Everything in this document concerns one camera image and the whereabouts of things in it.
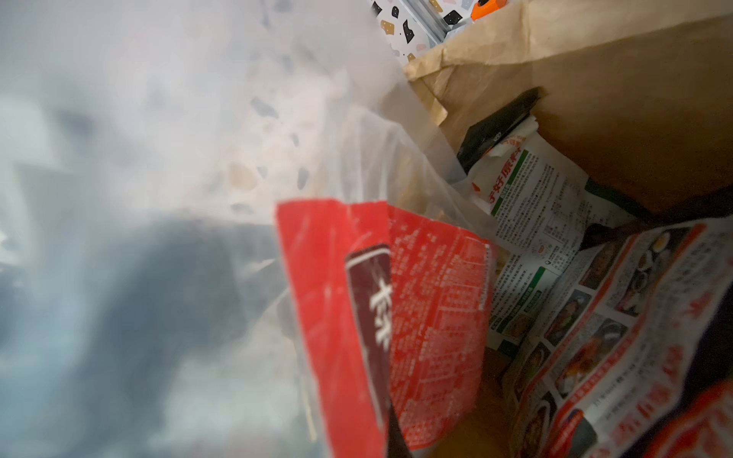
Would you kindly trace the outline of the clear bag red packet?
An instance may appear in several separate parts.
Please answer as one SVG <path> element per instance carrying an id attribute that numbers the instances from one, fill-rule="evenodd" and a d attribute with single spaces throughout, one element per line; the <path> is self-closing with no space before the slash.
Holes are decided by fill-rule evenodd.
<path id="1" fill-rule="evenodd" d="M 1 5 L 1 453 L 384 457 L 391 225 L 487 219 L 365 1 Z"/>

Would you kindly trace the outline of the green orange condiment packet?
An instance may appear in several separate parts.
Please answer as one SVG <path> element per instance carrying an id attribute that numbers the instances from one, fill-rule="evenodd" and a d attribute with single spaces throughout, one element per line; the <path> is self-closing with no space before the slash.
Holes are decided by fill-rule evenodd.
<path id="1" fill-rule="evenodd" d="M 457 158 L 475 204 L 496 222 L 505 250 L 487 347 L 513 358 L 589 229 L 615 228 L 648 210 L 591 179 L 538 133 L 541 91 L 521 93 L 471 126 Z"/>

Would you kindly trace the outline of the brown paper bag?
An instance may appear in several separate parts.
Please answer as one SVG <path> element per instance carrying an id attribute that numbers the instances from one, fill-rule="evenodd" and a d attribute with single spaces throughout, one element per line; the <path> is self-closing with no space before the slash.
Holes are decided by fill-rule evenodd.
<path id="1" fill-rule="evenodd" d="M 580 251 L 687 221 L 732 221 L 728 1 L 514 1 L 406 72 L 446 110 L 441 129 L 458 151 L 471 126 L 540 89 L 538 133 L 649 212 L 589 229 Z M 681 404 L 620 457 L 731 456 L 732 293 L 723 312 L 702 340 Z M 515 357 L 489 351 L 503 390 Z"/>

